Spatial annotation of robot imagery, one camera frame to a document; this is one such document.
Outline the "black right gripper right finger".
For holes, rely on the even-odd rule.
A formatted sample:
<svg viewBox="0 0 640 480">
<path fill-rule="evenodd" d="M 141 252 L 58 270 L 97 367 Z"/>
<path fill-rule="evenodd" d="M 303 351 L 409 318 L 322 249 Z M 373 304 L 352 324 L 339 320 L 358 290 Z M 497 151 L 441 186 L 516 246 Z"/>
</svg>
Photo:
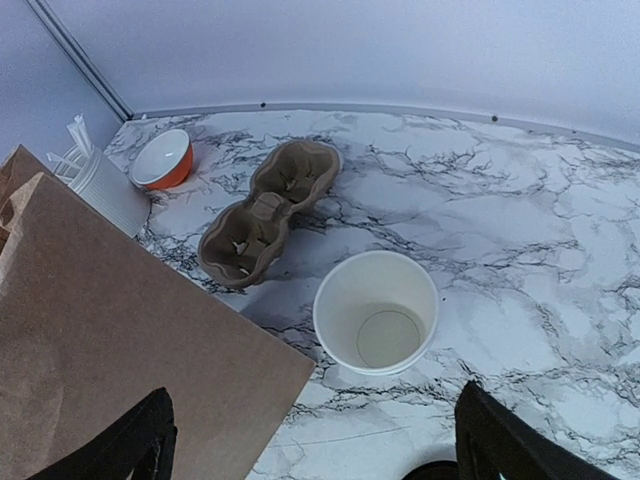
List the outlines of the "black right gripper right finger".
<svg viewBox="0 0 640 480">
<path fill-rule="evenodd" d="M 469 381 L 455 405 L 461 479 L 610 479 L 546 439 L 482 387 Z"/>
</svg>

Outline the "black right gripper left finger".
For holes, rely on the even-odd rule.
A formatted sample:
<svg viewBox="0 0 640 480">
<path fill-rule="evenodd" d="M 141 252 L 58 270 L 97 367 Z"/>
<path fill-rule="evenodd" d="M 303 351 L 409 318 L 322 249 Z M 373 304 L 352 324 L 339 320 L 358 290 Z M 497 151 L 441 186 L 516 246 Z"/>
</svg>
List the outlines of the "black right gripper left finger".
<svg viewBox="0 0 640 480">
<path fill-rule="evenodd" d="M 169 479 L 178 429 L 171 396 L 150 392 L 89 443 L 34 479 Z"/>
</svg>

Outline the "brown paper bag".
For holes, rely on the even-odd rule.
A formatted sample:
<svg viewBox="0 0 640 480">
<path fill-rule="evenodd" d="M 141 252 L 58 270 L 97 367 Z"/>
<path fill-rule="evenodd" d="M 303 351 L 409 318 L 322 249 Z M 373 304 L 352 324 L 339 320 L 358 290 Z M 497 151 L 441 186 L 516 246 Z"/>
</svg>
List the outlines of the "brown paper bag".
<svg viewBox="0 0 640 480">
<path fill-rule="evenodd" d="M 26 148 L 1 169 L 1 475 L 80 456 L 136 404 L 176 479 L 244 479 L 314 364 L 158 260 Z"/>
</svg>

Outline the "cardboard cup carrier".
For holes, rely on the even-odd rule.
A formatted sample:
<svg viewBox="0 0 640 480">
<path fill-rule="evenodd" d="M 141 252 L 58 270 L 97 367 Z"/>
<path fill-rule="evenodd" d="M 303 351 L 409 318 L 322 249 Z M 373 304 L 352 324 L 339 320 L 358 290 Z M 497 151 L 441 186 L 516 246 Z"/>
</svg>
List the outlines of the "cardboard cup carrier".
<svg viewBox="0 0 640 480">
<path fill-rule="evenodd" d="M 230 289 L 261 283 L 283 253 L 292 218 L 313 212 L 341 167 L 339 152 L 319 142 L 277 146 L 252 175 L 247 197 L 224 209 L 202 235 L 202 270 Z"/>
</svg>

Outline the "white utensil holder cup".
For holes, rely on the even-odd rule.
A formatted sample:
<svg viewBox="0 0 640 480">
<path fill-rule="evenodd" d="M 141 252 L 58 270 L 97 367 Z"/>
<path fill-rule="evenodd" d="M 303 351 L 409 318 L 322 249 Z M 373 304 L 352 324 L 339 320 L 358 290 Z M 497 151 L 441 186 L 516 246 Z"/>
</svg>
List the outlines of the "white utensil holder cup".
<svg viewBox="0 0 640 480">
<path fill-rule="evenodd" d="M 98 147 L 94 147 L 86 176 L 66 185 L 130 238 L 140 232 L 150 215 L 150 198 Z"/>
</svg>

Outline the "orange white bowl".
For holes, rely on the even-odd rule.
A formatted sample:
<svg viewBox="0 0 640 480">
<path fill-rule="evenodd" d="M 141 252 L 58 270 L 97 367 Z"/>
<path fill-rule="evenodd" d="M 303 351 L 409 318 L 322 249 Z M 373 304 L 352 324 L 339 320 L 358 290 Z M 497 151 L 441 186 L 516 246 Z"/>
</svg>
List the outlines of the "orange white bowl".
<svg viewBox="0 0 640 480">
<path fill-rule="evenodd" d="M 130 176 L 135 184 L 147 190 L 166 190 L 188 178 L 193 162 L 189 134 L 182 129 L 172 129 L 144 146 L 130 169 Z"/>
</svg>

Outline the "white plastic utensils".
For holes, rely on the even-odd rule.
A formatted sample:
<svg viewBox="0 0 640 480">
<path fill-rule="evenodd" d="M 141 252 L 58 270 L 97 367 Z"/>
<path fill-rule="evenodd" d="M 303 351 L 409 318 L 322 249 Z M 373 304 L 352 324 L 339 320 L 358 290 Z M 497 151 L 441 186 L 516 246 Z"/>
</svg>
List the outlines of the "white plastic utensils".
<svg viewBox="0 0 640 480">
<path fill-rule="evenodd" d="M 64 155 L 48 152 L 47 160 L 53 165 L 53 173 L 65 184 L 81 180 L 90 169 L 94 144 L 90 139 L 84 117 L 76 115 L 67 125 L 74 145 Z"/>
</svg>

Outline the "left aluminium corner post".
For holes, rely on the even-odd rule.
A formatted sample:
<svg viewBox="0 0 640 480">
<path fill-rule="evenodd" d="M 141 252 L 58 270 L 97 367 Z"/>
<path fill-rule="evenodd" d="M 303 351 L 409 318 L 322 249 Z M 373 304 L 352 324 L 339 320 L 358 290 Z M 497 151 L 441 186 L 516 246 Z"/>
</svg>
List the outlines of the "left aluminium corner post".
<svg viewBox="0 0 640 480">
<path fill-rule="evenodd" d="M 49 3 L 45 0 L 26 0 L 25 3 L 109 109 L 123 122 L 132 120 L 134 112 L 107 81 Z"/>
</svg>

